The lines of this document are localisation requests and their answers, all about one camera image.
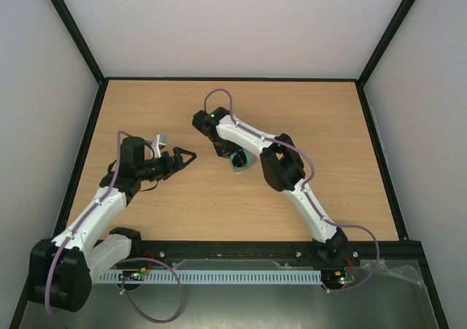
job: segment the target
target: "wooden tabletop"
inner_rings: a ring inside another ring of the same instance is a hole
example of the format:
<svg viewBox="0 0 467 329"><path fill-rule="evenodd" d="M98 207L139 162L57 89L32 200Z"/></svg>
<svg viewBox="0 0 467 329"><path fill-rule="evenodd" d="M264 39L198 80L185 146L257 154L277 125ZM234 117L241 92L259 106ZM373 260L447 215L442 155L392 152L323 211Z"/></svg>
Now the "wooden tabletop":
<svg viewBox="0 0 467 329"><path fill-rule="evenodd" d="M219 87L232 92L239 119L287 133L308 154L316 167L311 187L331 218L364 225L379 240L398 240L352 82L110 81L69 220L87 206L115 159L118 130L146 139L166 132L170 151L181 147L198 158L157 189L138 193L105 235L121 226L146 240L310 240L292 202L266 184L259 161L234 173L191 126L205 95ZM228 108L225 94L209 99L208 111L218 106ZM345 233L349 240L371 240L359 230Z"/></svg>

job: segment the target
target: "purple cable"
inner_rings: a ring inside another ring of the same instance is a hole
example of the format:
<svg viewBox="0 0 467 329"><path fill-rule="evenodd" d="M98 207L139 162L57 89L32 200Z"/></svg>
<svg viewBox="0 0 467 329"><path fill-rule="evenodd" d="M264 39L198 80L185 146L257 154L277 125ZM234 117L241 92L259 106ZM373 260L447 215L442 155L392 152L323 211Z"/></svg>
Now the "purple cable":
<svg viewBox="0 0 467 329"><path fill-rule="evenodd" d="M112 177L112 181L110 181L109 188L103 194L103 196L99 198L100 201L103 201L110 194L110 192L112 191L112 188L114 187L115 180L117 179L118 169L120 166L120 138L122 134L125 136L130 136L128 133L123 132L123 131L117 132L117 160L115 161L115 172ZM78 228L80 228L80 226L84 223L84 221L89 217L89 215L96 209L98 205L99 203L94 203L93 205L91 205L91 207L87 210L87 212L80 218L77 224L73 227L72 229L73 234L77 232ZM52 263L50 264L49 273L47 275L47 281L45 283L44 305L45 305L45 311L50 316L57 313L57 311L54 311L50 308L50 287L52 286L53 272L55 271L55 267L57 266L58 259L60 258L60 255L63 252L63 249L65 249L65 246L69 243L70 240L72 239L69 236L67 236L65 240L63 240L63 243L60 245L57 252L55 253Z"/></svg>
<svg viewBox="0 0 467 329"><path fill-rule="evenodd" d="M117 263L126 263L126 262L134 262L134 261L147 261L147 262L157 263L158 265L163 266L167 271L170 271L174 275L174 278L175 280L177 280L177 284L180 289L180 302L179 302L178 308L175 311L174 315L168 318L167 320L157 320L156 318L149 317L147 314L143 313L135 305L133 300L131 300L130 295L126 292L125 282L128 280L127 276L123 279L122 284L120 285L120 289L122 290L121 293L125 295L128 301L130 301L131 307L133 307L136 313L139 314L144 319L148 320L149 322L156 323L156 324L164 324L164 323L169 323L169 322L172 322L173 320L176 320L176 318L178 318L181 315L183 311L183 307L185 306L185 291L183 290L182 282L180 281L178 274L174 271L173 268L169 267L164 262L155 260L153 258L127 258L126 260L121 260L121 261L118 261Z"/></svg>
<svg viewBox="0 0 467 329"><path fill-rule="evenodd" d="M267 137L262 137L259 133L256 133L252 130L250 130L249 128L243 126L234 116L234 99L232 98L232 95L231 93L226 90L225 88L216 88L215 90L212 90L211 92L209 92L206 96L206 98L204 99L204 111L207 112L207 100L208 98L213 94L213 93L216 93L216 92L224 92L227 94L227 96L229 97L230 99L230 104L229 104L229 110L230 110L230 117L231 117L231 120L233 123L235 123L239 128L241 128L242 130L252 134L253 136L261 139L261 140L264 140L264 141L267 141L267 142L272 142L272 143L276 143L276 144L279 144L279 145L283 145L284 147L287 147L291 150L293 150L294 152L297 152L303 159L305 159L305 161L309 164L311 170L312 170L312 173L309 175L309 177L307 179L304 180L303 184L301 185L302 189L304 190L304 193L305 193L305 196L306 198L308 199L308 201L310 202L310 204L313 206L313 209L316 211L316 213L318 214L318 216L323 219L324 222L328 223L329 225L333 225L334 227L339 227L339 228L357 228L357 229L361 229L362 231L365 231L367 232L370 237L373 239L374 241L374 244L376 246L376 249L377 249L377 256L376 256L376 263L374 264L374 267L373 269L371 270L370 274L364 279L362 280L361 282L357 283L356 285L352 286L352 287L347 287L347 288L344 288L344 289L337 289L337 290L331 290L331 289L328 289L324 283L323 283L323 287L324 289L326 290L327 293L343 293L345 291L349 291L349 290L352 290L352 289L355 289L357 287L360 287L362 286L363 284L365 284L368 280L370 280L370 278L372 278L372 276L375 274L375 272L377 271L378 269L378 265L379 265L379 245L378 245L378 240L376 238L376 236L368 229L368 228L365 228L361 225L344 225L344 224L340 224L340 223L335 223L333 221L330 221L330 220L327 220L324 218L324 215L321 214L320 210L316 207L316 205L314 204L313 202L313 199L312 197L308 194L308 192L305 191L305 185L312 180L312 178L314 177L314 165L313 165L313 162L311 161L310 158L308 158L308 156L302 152L300 149L294 147L293 145L290 145L288 143L285 143L285 142L282 142L282 141L278 141L277 139L273 139L273 138L267 138Z"/></svg>

